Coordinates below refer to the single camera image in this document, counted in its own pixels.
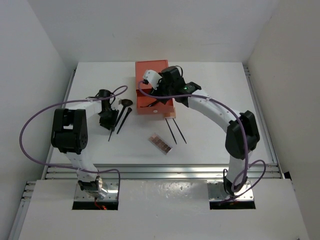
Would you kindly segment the black fan brush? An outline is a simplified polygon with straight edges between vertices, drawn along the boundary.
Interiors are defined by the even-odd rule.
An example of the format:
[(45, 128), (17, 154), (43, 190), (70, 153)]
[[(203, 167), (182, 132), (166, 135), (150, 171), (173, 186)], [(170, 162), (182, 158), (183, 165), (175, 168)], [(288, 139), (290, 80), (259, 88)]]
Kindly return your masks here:
[(118, 123), (119, 123), (119, 121), (120, 121), (120, 119), (121, 119), (121, 117), (122, 117), (125, 109), (126, 109), (127, 107), (130, 107), (130, 106), (133, 105), (133, 101), (130, 100), (130, 99), (121, 99), (121, 100), (119, 101), (119, 103), (122, 105), (122, 109), (121, 109), (121, 111), (120, 111), (120, 113), (119, 113), (119, 115), (118, 115), (118, 117), (117, 117), (117, 120), (116, 120), (116, 123), (115, 123), (115, 127), (118, 125)]

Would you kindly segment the black round blush brush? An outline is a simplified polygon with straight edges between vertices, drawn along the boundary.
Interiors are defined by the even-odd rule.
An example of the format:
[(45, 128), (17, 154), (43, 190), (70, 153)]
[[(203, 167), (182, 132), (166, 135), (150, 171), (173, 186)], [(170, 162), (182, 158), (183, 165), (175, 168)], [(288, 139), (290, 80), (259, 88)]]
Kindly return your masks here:
[(116, 132), (116, 134), (119, 134), (119, 133), (120, 133), (120, 131), (121, 131), (121, 129), (122, 129), (125, 121), (127, 120), (128, 116), (129, 116), (129, 114), (130, 114), (131, 112), (132, 112), (132, 108), (129, 107), (129, 108), (127, 109), (127, 112), (126, 112), (126, 114), (125, 114), (125, 116), (124, 116), (124, 118), (123, 118), (123, 120), (122, 120), (122, 122), (121, 122), (121, 124), (120, 124), (120, 126), (119, 126), (119, 128), (118, 128), (118, 130), (117, 130), (117, 132)]

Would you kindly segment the orange drawer organizer box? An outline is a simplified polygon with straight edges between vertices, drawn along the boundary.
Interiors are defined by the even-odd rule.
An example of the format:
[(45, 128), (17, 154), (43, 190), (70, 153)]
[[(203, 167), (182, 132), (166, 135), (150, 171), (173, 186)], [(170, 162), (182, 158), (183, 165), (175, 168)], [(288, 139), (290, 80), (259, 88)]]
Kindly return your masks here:
[(161, 79), (160, 72), (169, 66), (168, 60), (137, 61), (135, 63), (136, 110), (139, 115), (163, 115), (175, 118), (176, 109), (172, 99), (162, 103), (150, 95)]

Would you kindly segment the orange drawer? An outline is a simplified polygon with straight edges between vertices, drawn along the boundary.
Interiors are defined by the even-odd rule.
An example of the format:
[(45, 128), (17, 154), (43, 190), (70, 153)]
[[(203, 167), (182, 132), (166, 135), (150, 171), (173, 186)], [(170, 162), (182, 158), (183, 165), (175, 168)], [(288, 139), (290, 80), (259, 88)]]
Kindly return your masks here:
[(173, 99), (166, 103), (160, 100), (143, 95), (136, 90), (136, 111), (139, 115), (163, 115), (164, 118), (175, 118), (176, 108)]

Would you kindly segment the long clear eyeshadow palette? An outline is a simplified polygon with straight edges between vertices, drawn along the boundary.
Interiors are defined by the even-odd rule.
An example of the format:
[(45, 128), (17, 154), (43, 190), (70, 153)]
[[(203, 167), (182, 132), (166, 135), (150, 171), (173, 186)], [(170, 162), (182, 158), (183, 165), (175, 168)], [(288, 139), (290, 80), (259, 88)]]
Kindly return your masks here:
[(154, 133), (149, 138), (148, 141), (151, 142), (158, 150), (163, 154), (167, 155), (172, 147), (166, 143), (158, 134)]

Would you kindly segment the black angled powder brush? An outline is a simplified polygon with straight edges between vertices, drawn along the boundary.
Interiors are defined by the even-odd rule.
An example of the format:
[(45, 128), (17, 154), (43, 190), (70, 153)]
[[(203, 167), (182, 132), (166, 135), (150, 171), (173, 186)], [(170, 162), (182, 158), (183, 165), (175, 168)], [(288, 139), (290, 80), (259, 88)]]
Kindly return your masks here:
[(157, 105), (158, 103), (160, 103), (161, 101), (159, 99), (147, 104), (147, 105), (144, 105), (144, 106), (141, 106), (140, 108), (150, 108), (150, 107), (153, 107), (155, 105)]

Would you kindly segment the small square copper palette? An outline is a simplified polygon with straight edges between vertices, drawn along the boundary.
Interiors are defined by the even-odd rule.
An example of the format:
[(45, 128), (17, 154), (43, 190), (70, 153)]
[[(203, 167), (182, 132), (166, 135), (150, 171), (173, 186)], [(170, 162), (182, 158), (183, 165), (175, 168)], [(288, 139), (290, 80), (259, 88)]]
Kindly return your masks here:
[(164, 113), (163, 116), (166, 119), (175, 119), (176, 113), (175, 112), (167, 112), (167, 113)]

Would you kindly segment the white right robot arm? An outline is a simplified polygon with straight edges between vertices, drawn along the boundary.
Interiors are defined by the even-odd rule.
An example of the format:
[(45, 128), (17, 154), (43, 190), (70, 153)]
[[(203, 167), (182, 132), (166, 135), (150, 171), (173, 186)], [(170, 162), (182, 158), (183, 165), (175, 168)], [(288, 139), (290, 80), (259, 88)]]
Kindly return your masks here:
[(169, 99), (191, 108), (216, 123), (225, 133), (225, 148), (230, 155), (224, 191), (234, 196), (246, 183), (249, 168), (249, 153), (260, 141), (255, 115), (247, 110), (239, 112), (211, 98), (200, 85), (185, 82), (182, 71), (170, 66), (161, 72), (146, 70), (143, 83), (150, 84), (150, 96), (165, 103)]

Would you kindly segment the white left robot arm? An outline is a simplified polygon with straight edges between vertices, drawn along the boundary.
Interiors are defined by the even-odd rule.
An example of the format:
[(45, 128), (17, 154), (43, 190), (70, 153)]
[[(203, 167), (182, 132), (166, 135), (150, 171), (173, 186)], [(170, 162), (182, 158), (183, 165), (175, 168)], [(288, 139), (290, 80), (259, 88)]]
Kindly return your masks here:
[(109, 100), (112, 95), (111, 91), (100, 89), (88, 101), (56, 109), (51, 131), (51, 145), (63, 153), (75, 168), (80, 189), (100, 200), (107, 196), (107, 187), (86, 150), (89, 142), (87, 120), (98, 115), (99, 125), (113, 131), (119, 111)]

